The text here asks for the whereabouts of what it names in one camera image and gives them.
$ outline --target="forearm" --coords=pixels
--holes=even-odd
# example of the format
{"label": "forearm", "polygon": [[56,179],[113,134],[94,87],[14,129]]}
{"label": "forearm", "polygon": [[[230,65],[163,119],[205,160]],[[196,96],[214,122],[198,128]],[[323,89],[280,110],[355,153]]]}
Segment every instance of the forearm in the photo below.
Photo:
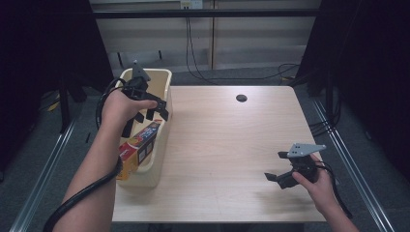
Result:
{"label": "forearm", "polygon": [[353,224],[353,222],[344,214],[341,208],[337,205],[334,207],[328,207],[325,211],[321,212],[325,219],[328,221],[333,232],[358,232],[359,229]]}
{"label": "forearm", "polygon": [[[102,124],[63,202],[114,169],[122,128],[120,124]],[[54,231],[108,231],[114,200],[115,180],[111,180],[70,209],[56,224]]]}

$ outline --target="wooden table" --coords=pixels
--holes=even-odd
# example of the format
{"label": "wooden table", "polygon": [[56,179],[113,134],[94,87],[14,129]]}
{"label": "wooden table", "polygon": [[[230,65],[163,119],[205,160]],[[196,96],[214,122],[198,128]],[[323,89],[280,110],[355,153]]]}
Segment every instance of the wooden table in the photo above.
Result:
{"label": "wooden table", "polygon": [[[237,95],[248,100],[239,102]],[[290,87],[171,86],[173,116],[155,188],[117,187],[113,221],[324,221],[300,185],[281,189],[264,173],[294,142],[314,143]]]}

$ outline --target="electrical cable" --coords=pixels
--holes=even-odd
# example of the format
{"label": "electrical cable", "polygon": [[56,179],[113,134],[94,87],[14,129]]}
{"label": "electrical cable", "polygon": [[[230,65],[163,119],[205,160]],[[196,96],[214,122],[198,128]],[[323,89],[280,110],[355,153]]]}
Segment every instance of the electrical cable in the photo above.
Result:
{"label": "electrical cable", "polygon": [[117,52],[117,57],[118,57],[118,61],[120,62],[121,69],[124,70],[125,68],[124,68],[123,59],[121,58],[121,53],[120,52]]}
{"label": "electrical cable", "polygon": [[299,67],[300,65],[298,65],[298,64],[281,64],[281,65],[279,65],[279,67],[278,67],[278,73],[280,73],[280,77],[279,77],[279,83],[278,83],[278,85],[281,85],[281,82],[283,81],[283,78],[284,78],[284,76],[282,75],[283,72],[280,72],[280,68],[281,68],[282,66],[293,66],[293,67],[292,67],[292,69],[293,69],[293,68],[295,68],[295,67]]}
{"label": "electrical cable", "polygon": [[325,170],[329,173],[329,175],[331,176],[331,180],[332,180],[332,189],[333,189],[333,191],[334,191],[335,198],[336,198],[338,204],[340,205],[340,208],[341,208],[341,209],[343,210],[343,212],[346,214],[346,216],[347,216],[349,219],[351,219],[351,218],[353,218],[352,213],[350,213],[350,211],[347,209],[346,205],[345,205],[344,202],[341,200],[340,195],[338,194],[337,186],[336,186],[336,176],[335,176],[335,174],[334,174],[334,172],[333,172],[333,170],[332,170],[332,167],[331,167],[329,164],[326,164],[326,165],[323,165],[323,166],[321,166],[321,165],[315,165],[315,167],[321,168],[321,169],[325,169]]}
{"label": "electrical cable", "polygon": [[91,194],[93,191],[95,191],[99,187],[105,185],[106,183],[111,181],[113,178],[115,178],[118,175],[118,173],[120,173],[122,166],[123,166],[123,163],[120,157],[118,157],[117,164],[115,165],[114,170],[112,170],[110,173],[100,178],[98,181],[94,182],[93,184],[89,185],[88,187],[76,193],[74,196],[72,196],[70,199],[64,202],[56,211],[54,211],[54,213],[48,218],[47,222],[45,223],[43,232],[51,232],[55,224],[57,223],[57,221],[68,210],[70,210],[75,204],[77,204],[79,201],[81,201],[86,196]]}
{"label": "electrical cable", "polygon": [[[102,94],[99,102],[97,103],[97,109],[96,109],[96,123],[97,123],[97,129],[100,128],[101,121],[102,121],[102,110],[103,110],[103,104],[105,103],[105,100],[108,98],[109,94],[112,93],[112,91],[123,88],[123,86],[113,88],[117,81],[121,81],[124,84],[126,83],[125,80],[121,78],[114,78],[109,85],[106,87],[105,92]],[[98,189],[99,187],[105,185],[109,181],[111,181],[113,178],[115,178],[122,169],[123,163],[121,161],[121,158],[118,157],[117,164],[115,165],[114,169],[97,180],[96,182],[92,183],[91,185],[87,186],[86,188],[82,189],[75,195],[73,195],[70,199],[65,201],[60,207],[57,208],[57,210],[54,211],[54,213],[48,218],[47,222],[44,225],[43,232],[50,232],[53,230],[55,224],[57,221],[67,212],[69,211],[75,204],[77,204],[79,201],[84,199],[86,196],[91,194],[93,191]]]}
{"label": "electrical cable", "polygon": [[324,162],[324,161],[316,161],[316,162],[321,162],[323,165],[306,165],[306,164],[304,164],[304,163],[293,163],[292,166],[299,166],[299,167],[300,167],[300,166],[306,166],[306,167],[310,167],[310,168],[315,167],[315,168],[321,168],[321,169],[326,170],[326,171],[328,172],[329,176],[331,177],[332,190],[333,190],[333,192],[334,192],[334,195],[335,195],[335,198],[336,198],[336,200],[337,200],[337,203],[339,204],[341,210],[346,214],[346,216],[347,216],[349,219],[353,218],[352,213],[350,213],[350,211],[347,209],[346,205],[345,205],[344,202],[341,200],[341,197],[340,197],[340,195],[338,194],[337,186],[336,186],[336,176],[335,176],[335,173],[334,173],[332,167],[331,167],[328,163],[326,163],[326,162]]}
{"label": "electrical cable", "polygon": [[[196,65],[196,59],[195,59],[195,55],[194,55],[194,52],[193,52],[193,44],[192,44],[192,36],[191,36],[190,19],[187,17],[187,18],[186,18],[186,21],[187,21],[187,49],[186,49],[187,68],[188,68],[188,71],[190,72],[190,74],[191,74],[192,76],[194,76],[195,78],[197,78],[197,79],[204,80],[204,81],[206,81],[206,82],[208,82],[208,83],[210,83],[210,84],[213,84],[213,85],[218,85],[218,84],[215,83],[215,82],[213,82],[213,81],[211,81],[211,80],[229,80],[229,79],[235,79],[235,80],[243,80],[243,79],[263,80],[263,79],[269,79],[269,78],[272,78],[272,77],[276,77],[276,76],[278,76],[278,75],[282,75],[283,73],[286,73],[286,72],[288,72],[288,71],[290,71],[290,70],[292,70],[292,69],[294,69],[294,68],[300,66],[300,65],[298,65],[298,64],[281,64],[281,65],[278,67],[278,73],[272,74],[272,75],[268,75],[268,76],[264,76],[264,77],[255,77],[255,78],[236,78],[236,77],[232,77],[232,78],[206,78],[206,77],[201,73],[201,71],[199,70],[199,68],[198,68],[197,65]],[[195,69],[196,69],[196,71],[198,72],[198,74],[199,74],[200,76],[195,75],[195,74],[190,70],[190,65],[189,65],[189,61],[188,61],[189,49],[190,49],[190,51],[191,51],[191,55],[192,55],[193,63],[194,63],[194,65],[195,65]],[[282,66],[286,66],[286,65],[292,65],[292,67],[289,68],[289,69],[284,70],[283,72],[280,72],[280,68],[281,68]]]}
{"label": "electrical cable", "polygon": [[336,127],[337,123],[340,120],[340,116],[341,116],[341,97],[340,95],[338,96],[337,106],[336,106],[334,115],[335,117],[333,121],[328,119],[323,122],[314,123],[314,124],[309,125],[313,137],[329,132]]}
{"label": "electrical cable", "polygon": [[[187,17],[187,18],[186,18],[186,21],[187,21],[187,50],[186,50],[186,61],[187,61],[188,71],[190,72],[190,74],[191,74],[192,76],[196,77],[197,79],[205,80],[206,82],[208,82],[208,83],[210,83],[210,84],[213,84],[213,85],[218,85],[217,83],[212,82],[212,81],[208,80],[207,78],[205,78],[205,77],[202,75],[202,73],[199,71],[199,68],[198,68],[197,65],[196,65],[196,59],[195,59],[195,55],[194,55],[194,52],[193,52],[192,36],[191,36],[191,33],[190,33],[190,19]],[[190,70],[190,64],[189,64],[189,62],[188,62],[188,50],[189,50],[189,47],[190,47],[190,51],[191,51],[191,54],[192,54],[193,63],[195,64],[196,71],[198,72],[198,74],[199,74],[200,76],[195,75],[195,74]]]}

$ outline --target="metal rail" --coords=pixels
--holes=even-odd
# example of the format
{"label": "metal rail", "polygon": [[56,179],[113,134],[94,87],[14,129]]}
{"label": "metal rail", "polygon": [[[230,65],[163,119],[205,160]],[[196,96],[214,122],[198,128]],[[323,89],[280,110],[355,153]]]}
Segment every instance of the metal rail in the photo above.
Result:
{"label": "metal rail", "polygon": [[93,11],[98,19],[112,18],[165,18],[165,17],[309,17],[336,16],[342,11],[319,9],[253,9],[253,10],[151,10],[151,11]]}
{"label": "metal rail", "polygon": [[340,155],[341,160],[343,161],[347,171],[350,174],[353,182],[356,185],[356,188],[359,191],[359,194],[362,196],[365,204],[373,217],[377,227],[380,231],[383,232],[394,232],[394,228],[389,221],[383,207],[380,202],[377,200],[374,193],[371,191],[368,186],[365,177],[362,175],[362,172],[359,170],[359,167],[356,165],[356,162],[353,160],[352,155],[349,150],[347,150],[346,145],[341,139],[336,129],[332,129],[326,120],[326,111],[323,104],[320,101],[315,101],[314,106],[316,108],[317,114],[322,120],[324,126],[329,130],[329,136],[331,137],[338,154]]}
{"label": "metal rail", "polygon": [[18,213],[15,222],[13,223],[10,232],[24,232],[27,231],[28,226],[36,213],[37,208],[39,207],[40,201],[43,198],[45,188],[49,180],[52,177],[52,173],[54,172],[55,166],[57,165],[58,160],[60,159],[64,149],[69,141],[73,128],[76,122],[76,119],[79,115],[77,115],[72,119],[71,123],[67,126],[67,129],[64,133],[61,133],[58,137],[58,140],[51,152],[48,161],[46,162],[42,173],[39,176],[36,184],[34,185],[33,189],[30,192],[30,195],[24,202],[24,205],[20,212]]}

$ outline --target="cardboard box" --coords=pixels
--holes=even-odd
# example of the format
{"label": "cardboard box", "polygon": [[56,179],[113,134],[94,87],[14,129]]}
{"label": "cardboard box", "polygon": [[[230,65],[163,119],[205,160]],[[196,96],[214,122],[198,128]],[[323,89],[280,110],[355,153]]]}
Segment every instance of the cardboard box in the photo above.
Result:
{"label": "cardboard box", "polygon": [[120,146],[120,158],[123,161],[123,168],[117,175],[117,180],[128,180],[131,173],[138,169],[138,165],[151,154],[160,125],[161,120],[154,120]]}

